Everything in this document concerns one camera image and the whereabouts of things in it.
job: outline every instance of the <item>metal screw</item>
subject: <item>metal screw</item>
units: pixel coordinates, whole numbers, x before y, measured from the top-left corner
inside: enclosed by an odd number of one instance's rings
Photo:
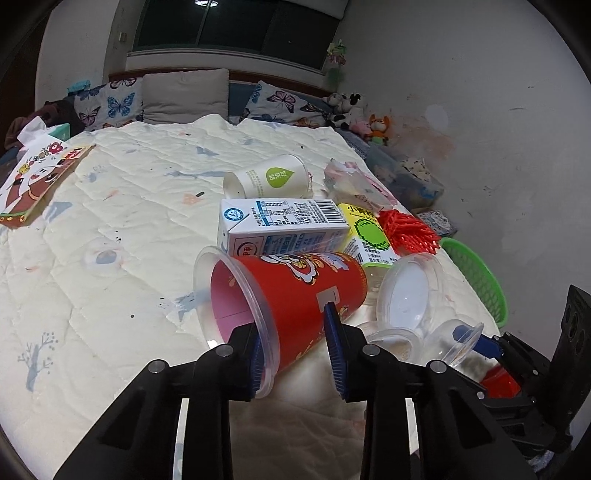
[[[379,355],[379,347],[377,345],[374,345],[373,343],[368,343],[367,345],[364,345],[361,351],[365,353],[365,355],[367,356]]]
[[[216,354],[219,356],[230,356],[234,353],[234,349],[232,345],[228,345],[227,343],[223,343],[216,348]]]
[[[445,370],[447,370],[447,365],[443,363],[441,360],[435,360],[431,362],[430,368],[436,374],[442,374]]]
[[[148,372],[152,374],[159,374],[162,370],[166,368],[166,363],[164,360],[152,360],[148,364]]]

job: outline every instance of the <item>barcode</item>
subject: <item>barcode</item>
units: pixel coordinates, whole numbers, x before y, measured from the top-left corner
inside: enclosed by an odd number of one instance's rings
[[[343,214],[332,200],[315,200],[328,223],[346,223]]]

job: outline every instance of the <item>white bedspread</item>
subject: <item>white bedspread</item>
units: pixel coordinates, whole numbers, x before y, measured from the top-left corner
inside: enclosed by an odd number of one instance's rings
[[[53,477],[150,360],[175,365],[206,350],[191,310],[193,263],[216,242],[224,172],[294,153],[321,195],[331,158],[365,168],[329,128],[249,119],[235,127],[217,115],[188,125],[135,122],[72,143],[97,146],[30,226],[0,226],[0,423],[39,480]],[[498,333],[445,253],[438,256],[456,279],[459,313]],[[371,315],[363,307],[351,321]],[[326,345],[317,345],[269,397],[231,405],[235,478],[358,477],[364,409],[340,400]]]

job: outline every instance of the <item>green plastic basket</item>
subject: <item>green plastic basket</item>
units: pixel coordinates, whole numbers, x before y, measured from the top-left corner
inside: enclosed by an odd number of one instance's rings
[[[497,327],[507,323],[507,301],[495,276],[470,248],[453,238],[439,240],[452,261],[466,277],[481,302],[495,319]]]

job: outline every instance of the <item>window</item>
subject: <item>window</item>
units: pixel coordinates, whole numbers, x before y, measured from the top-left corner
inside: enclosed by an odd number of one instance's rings
[[[147,0],[134,49],[243,51],[321,69],[338,25],[281,0]]]

